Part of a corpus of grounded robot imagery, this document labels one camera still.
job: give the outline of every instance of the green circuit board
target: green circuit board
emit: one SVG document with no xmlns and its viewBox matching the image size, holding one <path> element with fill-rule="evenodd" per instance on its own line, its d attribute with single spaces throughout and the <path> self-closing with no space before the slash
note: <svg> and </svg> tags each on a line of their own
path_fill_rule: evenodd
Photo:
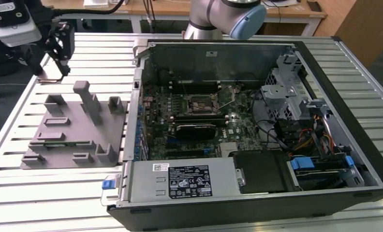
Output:
<svg viewBox="0 0 383 232">
<path fill-rule="evenodd" d="M 251 113 L 252 90 L 238 89 L 235 84 L 222 84 L 222 91 L 214 94 L 172 94 L 168 88 L 145 86 L 145 131 L 149 148 L 148 160 L 195 158 L 169 156 L 173 151 L 204 150 L 204 157 L 222 157 L 219 145 L 236 142 L 239 150 L 260 150 L 260 137 L 255 130 Z M 179 141 L 173 135 L 172 116 L 220 114 L 228 117 L 226 127 L 218 127 L 210 140 Z"/>
</svg>

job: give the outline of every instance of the white sticker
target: white sticker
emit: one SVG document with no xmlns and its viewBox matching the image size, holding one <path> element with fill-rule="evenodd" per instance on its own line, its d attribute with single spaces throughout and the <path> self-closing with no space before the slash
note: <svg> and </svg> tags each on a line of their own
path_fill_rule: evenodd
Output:
<svg viewBox="0 0 383 232">
<path fill-rule="evenodd" d="M 13 11 L 16 9 L 16 5 L 13 2 L 0 4 L 0 12 Z"/>
<path fill-rule="evenodd" d="M 211 188 L 202 188 L 200 189 L 200 192 L 210 192 L 211 191 Z"/>
<path fill-rule="evenodd" d="M 153 163 L 153 172 L 168 171 L 168 163 Z"/>
</svg>

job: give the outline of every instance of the red wire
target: red wire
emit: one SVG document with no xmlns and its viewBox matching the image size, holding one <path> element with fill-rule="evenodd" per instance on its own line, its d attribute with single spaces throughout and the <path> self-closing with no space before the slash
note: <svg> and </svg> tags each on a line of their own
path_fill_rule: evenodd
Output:
<svg viewBox="0 0 383 232">
<path fill-rule="evenodd" d="M 299 143 L 300 143 L 300 140 L 302 140 L 302 134 L 303 134 L 303 132 L 306 132 L 306 131 L 311 131 L 311 130 L 312 130 L 312 129 L 304 129 L 304 130 L 302 130 L 302 131 L 300 131 L 300 134 L 299 134 L 299 141 L 298 141 Z"/>
</svg>

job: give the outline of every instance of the wooden table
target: wooden table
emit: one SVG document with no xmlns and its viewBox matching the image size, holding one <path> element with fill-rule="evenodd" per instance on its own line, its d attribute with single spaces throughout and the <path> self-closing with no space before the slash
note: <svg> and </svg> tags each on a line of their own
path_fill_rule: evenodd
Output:
<svg viewBox="0 0 383 232">
<path fill-rule="evenodd" d="M 44 5 L 52 5 L 59 9 L 83 9 L 84 0 L 41 0 Z M 187 20 L 190 19 L 191 4 L 186 0 L 155 0 L 153 11 L 156 20 Z M 298 5 L 268 9 L 267 23 L 300 23 L 306 24 L 303 36 L 312 36 L 320 20 L 326 18 L 324 12 L 311 11 L 307 0 L 302 0 Z M 128 19 L 132 22 L 133 33 L 141 33 L 140 21 L 147 19 L 143 0 L 131 0 L 120 7 L 115 14 L 67 14 L 63 18 L 69 19 Z"/>
</svg>

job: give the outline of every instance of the blue latch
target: blue latch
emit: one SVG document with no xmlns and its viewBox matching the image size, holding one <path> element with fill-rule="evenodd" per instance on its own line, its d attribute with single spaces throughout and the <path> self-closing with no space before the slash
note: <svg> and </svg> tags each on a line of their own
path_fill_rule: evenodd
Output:
<svg viewBox="0 0 383 232">
<path fill-rule="evenodd" d="M 103 180 L 103 190 L 115 189 L 115 180 Z"/>
<path fill-rule="evenodd" d="M 296 157 L 290 161 L 292 169 L 315 168 L 312 159 L 310 157 Z"/>
<path fill-rule="evenodd" d="M 346 156 L 344 159 L 346 159 L 346 162 L 347 162 L 348 166 L 352 167 L 355 165 L 352 157 L 351 156 Z"/>
</svg>

